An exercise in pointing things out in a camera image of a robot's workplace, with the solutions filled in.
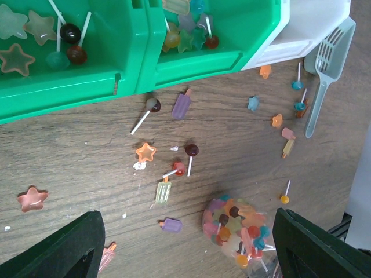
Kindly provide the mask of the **green candy bin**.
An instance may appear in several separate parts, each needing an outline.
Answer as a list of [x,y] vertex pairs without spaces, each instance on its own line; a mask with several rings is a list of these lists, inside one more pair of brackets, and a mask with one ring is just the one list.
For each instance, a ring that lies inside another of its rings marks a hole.
[[83,42],[88,59],[63,71],[48,67],[53,41],[40,46],[29,35],[1,41],[1,49],[21,46],[35,58],[27,77],[1,73],[1,123],[62,109],[112,100],[135,91],[148,39],[143,1],[57,1],[65,20],[82,27],[91,19]]
[[165,53],[165,24],[177,23],[177,15],[164,10],[162,1],[144,1],[144,10],[149,36],[137,94],[240,71],[266,50],[290,18],[289,1],[205,1],[218,47]]

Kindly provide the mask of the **light blue slotted scoop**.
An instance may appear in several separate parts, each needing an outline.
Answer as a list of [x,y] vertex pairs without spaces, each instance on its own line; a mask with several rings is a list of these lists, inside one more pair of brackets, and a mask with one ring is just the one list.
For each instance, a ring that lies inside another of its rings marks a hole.
[[304,69],[319,77],[304,129],[306,138],[315,131],[319,113],[329,86],[340,78],[354,36],[356,22],[348,17],[304,58]]

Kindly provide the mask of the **clear plastic cup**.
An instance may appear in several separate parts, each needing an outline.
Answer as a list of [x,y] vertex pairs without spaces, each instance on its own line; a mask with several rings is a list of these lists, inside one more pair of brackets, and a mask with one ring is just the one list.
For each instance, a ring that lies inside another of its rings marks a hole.
[[282,277],[270,215],[245,199],[213,199],[202,217],[203,234],[247,277]]

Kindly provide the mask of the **white candy bin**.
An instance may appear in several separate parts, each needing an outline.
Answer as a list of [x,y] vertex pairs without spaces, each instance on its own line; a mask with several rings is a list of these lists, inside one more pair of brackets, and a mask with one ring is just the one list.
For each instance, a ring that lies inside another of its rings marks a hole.
[[305,57],[349,15],[351,0],[279,1],[281,20],[242,70]]

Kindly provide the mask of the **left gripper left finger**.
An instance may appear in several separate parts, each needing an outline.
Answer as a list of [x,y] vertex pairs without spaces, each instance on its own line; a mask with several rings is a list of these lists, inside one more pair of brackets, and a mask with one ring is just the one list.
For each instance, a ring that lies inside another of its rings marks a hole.
[[88,211],[1,264],[1,277],[97,277],[104,243],[101,212]]

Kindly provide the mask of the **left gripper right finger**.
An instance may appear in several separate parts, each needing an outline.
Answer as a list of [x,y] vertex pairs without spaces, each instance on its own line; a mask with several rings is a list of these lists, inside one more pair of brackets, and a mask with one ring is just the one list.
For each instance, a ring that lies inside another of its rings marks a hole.
[[370,277],[370,254],[292,210],[277,209],[272,235],[283,277]]

